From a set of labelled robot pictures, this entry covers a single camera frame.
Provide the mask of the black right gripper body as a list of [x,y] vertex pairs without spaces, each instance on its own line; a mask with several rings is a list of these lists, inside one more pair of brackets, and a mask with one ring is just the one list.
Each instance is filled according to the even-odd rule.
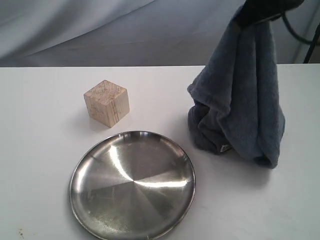
[[236,14],[239,26],[251,26],[274,20],[287,11],[298,8],[304,0],[246,0]]

